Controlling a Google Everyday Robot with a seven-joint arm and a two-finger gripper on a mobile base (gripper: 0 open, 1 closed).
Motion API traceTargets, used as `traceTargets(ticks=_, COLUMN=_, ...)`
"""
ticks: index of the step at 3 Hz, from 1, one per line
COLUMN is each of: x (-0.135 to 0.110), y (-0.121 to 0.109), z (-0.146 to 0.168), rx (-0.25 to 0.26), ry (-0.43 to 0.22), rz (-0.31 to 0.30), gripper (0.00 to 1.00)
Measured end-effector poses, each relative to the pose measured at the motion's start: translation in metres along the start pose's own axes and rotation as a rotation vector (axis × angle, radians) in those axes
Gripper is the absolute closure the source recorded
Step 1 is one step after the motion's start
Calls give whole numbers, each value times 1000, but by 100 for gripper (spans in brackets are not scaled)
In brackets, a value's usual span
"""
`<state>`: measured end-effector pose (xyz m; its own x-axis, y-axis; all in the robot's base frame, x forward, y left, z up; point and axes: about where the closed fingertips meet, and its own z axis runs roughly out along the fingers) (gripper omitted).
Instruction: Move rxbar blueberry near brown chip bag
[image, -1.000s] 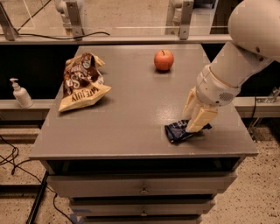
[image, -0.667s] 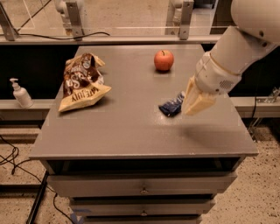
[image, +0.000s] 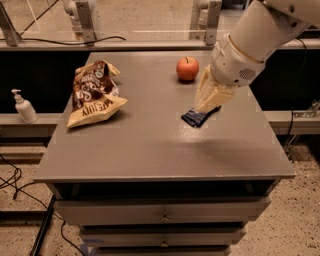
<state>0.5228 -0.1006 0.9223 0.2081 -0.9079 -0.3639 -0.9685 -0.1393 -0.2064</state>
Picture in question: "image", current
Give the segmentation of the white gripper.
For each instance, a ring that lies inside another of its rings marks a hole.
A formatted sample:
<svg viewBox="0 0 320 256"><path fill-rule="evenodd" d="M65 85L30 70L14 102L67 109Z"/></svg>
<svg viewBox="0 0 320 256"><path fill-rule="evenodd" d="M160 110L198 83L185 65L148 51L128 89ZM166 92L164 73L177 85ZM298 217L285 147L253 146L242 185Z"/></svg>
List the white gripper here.
<svg viewBox="0 0 320 256"><path fill-rule="evenodd" d="M260 50L239 47L231 34L223 35L214 46L210 66L204 69L194 107L200 112L209 112L230 101L237 86L250 85L263 71L265 60ZM213 78L224 85L214 84Z"/></svg>

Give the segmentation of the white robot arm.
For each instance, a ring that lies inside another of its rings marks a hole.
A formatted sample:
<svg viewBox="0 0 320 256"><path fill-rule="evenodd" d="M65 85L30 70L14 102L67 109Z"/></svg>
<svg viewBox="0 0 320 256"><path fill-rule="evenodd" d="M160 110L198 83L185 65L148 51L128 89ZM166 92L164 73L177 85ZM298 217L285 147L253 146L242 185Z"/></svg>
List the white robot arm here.
<svg viewBox="0 0 320 256"><path fill-rule="evenodd" d="M268 58L309 26L320 24L320 0L253 0L229 33L215 43L194 110L210 112L250 85Z"/></svg>

